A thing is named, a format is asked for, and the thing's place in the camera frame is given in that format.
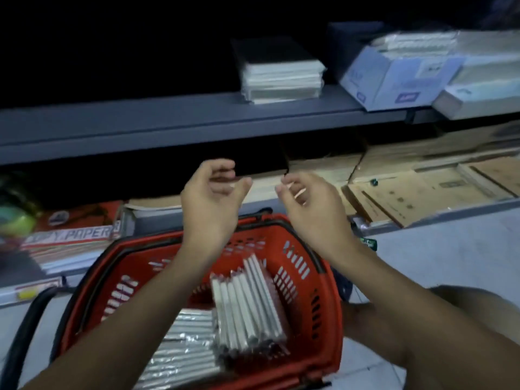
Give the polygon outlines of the person's right forearm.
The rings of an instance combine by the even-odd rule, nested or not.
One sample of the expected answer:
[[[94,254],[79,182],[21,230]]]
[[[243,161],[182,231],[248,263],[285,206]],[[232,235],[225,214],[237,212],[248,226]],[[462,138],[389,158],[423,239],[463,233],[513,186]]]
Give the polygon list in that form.
[[[352,261],[330,264],[353,281],[445,390],[520,390],[519,344],[410,280],[363,244]]]

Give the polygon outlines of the stack of small brown envelopes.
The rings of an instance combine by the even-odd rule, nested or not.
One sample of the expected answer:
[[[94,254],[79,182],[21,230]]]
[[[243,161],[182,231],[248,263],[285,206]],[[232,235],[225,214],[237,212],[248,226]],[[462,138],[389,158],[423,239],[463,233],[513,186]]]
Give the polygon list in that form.
[[[361,153],[335,157],[312,158],[289,161],[286,167],[276,166],[274,170],[251,175],[253,185],[244,199],[244,204],[276,199],[275,187],[287,173],[312,172],[335,185],[342,187],[362,159]]]

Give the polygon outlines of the person's left forearm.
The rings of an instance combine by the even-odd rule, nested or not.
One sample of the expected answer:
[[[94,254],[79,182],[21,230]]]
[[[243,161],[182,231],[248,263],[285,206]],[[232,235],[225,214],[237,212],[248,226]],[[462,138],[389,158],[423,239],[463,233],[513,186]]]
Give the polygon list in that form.
[[[165,269],[21,390],[132,390],[228,240],[186,236]]]

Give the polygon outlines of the shelf edge label strip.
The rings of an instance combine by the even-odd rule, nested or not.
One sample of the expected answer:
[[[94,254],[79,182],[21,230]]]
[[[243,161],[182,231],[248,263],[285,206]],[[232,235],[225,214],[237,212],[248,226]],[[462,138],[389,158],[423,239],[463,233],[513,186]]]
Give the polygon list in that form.
[[[0,287],[0,308],[32,301],[43,290],[63,285],[63,277],[57,276],[29,283]]]

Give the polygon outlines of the grey metal shelf board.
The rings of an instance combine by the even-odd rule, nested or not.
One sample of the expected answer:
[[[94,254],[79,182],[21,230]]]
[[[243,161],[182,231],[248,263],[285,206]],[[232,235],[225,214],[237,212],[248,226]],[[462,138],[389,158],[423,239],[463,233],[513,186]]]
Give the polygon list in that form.
[[[365,111],[342,87],[253,105],[238,92],[0,111],[0,166],[321,129],[433,123],[432,108]]]

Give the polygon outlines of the green and yellow round object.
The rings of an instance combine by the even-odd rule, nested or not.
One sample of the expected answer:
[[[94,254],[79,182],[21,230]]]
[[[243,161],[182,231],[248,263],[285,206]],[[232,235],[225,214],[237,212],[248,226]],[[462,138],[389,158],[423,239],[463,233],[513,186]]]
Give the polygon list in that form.
[[[21,245],[42,212],[41,204],[23,177],[0,173],[0,255]]]

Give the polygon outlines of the pile of flat silver-wrapped packs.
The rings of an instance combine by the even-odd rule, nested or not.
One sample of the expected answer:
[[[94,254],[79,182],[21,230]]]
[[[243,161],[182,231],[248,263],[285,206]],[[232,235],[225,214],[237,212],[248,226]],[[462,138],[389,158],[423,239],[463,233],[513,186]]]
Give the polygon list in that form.
[[[171,390],[224,374],[218,330],[215,309],[182,309],[133,390]]]

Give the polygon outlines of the person's left hand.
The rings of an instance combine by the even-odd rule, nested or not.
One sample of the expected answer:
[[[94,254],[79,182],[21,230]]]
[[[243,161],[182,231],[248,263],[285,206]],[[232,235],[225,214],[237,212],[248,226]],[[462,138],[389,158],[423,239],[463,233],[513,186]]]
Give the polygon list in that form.
[[[206,160],[181,192],[183,246],[200,256],[219,256],[237,227],[239,210],[226,205],[229,185],[236,182],[235,165],[227,158]]]

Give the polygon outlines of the red plastic shopping basket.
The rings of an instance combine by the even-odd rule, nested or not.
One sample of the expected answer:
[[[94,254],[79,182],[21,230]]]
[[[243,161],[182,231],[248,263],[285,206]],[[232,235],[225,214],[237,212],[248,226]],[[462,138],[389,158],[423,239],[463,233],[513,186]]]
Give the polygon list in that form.
[[[182,228],[112,243],[87,271],[64,311],[49,362],[64,354],[111,313],[109,298],[125,284],[138,291],[174,259]],[[182,390],[319,390],[339,369],[343,335],[340,297],[327,263],[297,236],[286,216],[244,216],[223,253],[194,289],[187,305],[211,302],[210,275],[230,275],[255,254],[274,281],[291,333],[269,357],[241,357],[232,377]]]

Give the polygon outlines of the white paper ream box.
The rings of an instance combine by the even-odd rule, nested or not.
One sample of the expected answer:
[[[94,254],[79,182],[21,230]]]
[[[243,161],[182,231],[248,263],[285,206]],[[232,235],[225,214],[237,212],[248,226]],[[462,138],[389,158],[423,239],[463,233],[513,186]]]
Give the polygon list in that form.
[[[464,64],[432,104],[450,120],[520,112],[520,28],[459,31]]]

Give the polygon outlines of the person's right hand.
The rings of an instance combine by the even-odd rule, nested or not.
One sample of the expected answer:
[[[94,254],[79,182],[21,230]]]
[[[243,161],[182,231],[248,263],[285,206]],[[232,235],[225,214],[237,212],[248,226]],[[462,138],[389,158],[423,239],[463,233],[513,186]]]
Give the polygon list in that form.
[[[287,216],[300,238],[330,263],[352,261],[361,244],[352,233],[338,190],[310,172],[286,174],[279,185],[301,185],[301,209]]]

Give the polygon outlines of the stack of black-covered notebooks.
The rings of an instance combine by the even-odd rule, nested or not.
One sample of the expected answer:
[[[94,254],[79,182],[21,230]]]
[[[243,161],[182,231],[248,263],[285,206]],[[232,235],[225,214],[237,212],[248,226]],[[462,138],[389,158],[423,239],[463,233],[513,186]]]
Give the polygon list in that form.
[[[326,67],[289,36],[232,39],[241,94],[251,104],[318,98]]]

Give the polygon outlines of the blue and white cardboard box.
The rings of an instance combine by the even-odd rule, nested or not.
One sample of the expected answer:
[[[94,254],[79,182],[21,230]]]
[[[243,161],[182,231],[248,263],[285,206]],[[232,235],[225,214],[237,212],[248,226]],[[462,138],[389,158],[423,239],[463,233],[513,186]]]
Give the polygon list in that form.
[[[370,45],[337,54],[335,80],[366,110],[430,106],[464,65],[464,56],[396,56]]]

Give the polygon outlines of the stack of plain brown envelopes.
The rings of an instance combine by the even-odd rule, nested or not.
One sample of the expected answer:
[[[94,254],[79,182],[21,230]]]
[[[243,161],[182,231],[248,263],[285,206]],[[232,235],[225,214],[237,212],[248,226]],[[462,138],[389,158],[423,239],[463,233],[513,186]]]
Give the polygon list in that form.
[[[520,198],[520,157],[458,164],[456,170],[492,200]]]

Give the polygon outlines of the flat brown cardboard sheets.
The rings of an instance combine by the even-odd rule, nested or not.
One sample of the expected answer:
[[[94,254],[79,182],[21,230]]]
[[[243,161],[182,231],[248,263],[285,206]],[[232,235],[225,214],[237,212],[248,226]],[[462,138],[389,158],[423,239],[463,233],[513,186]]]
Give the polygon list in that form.
[[[439,137],[369,146],[349,183],[388,179],[478,158],[520,152],[520,120],[446,132]]]

